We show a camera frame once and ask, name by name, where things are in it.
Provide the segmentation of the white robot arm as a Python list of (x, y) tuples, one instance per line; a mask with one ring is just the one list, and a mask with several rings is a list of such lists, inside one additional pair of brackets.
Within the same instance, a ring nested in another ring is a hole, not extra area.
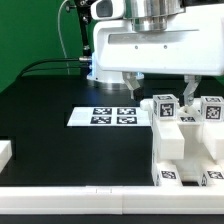
[(91, 16), (93, 61), (121, 73), (134, 98), (142, 96), (138, 72), (183, 75), (185, 105), (203, 76), (224, 75), (224, 3), (96, 0)]

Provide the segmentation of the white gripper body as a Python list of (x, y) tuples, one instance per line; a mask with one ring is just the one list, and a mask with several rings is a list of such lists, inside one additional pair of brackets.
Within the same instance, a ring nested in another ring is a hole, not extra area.
[(97, 0), (91, 16), (103, 70), (224, 75), (224, 1)]

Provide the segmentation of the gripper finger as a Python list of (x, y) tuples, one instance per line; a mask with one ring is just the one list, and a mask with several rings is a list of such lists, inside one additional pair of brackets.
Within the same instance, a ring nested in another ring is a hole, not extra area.
[(137, 81), (136, 75), (134, 72), (123, 72), (122, 77), (124, 83), (130, 91), (131, 98), (135, 101), (140, 101), (142, 99), (142, 87)]
[(186, 88), (179, 97), (179, 104), (180, 106), (191, 106), (194, 102), (194, 93), (201, 82), (201, 77), (199, 75), (185, 75), (184, 82)]

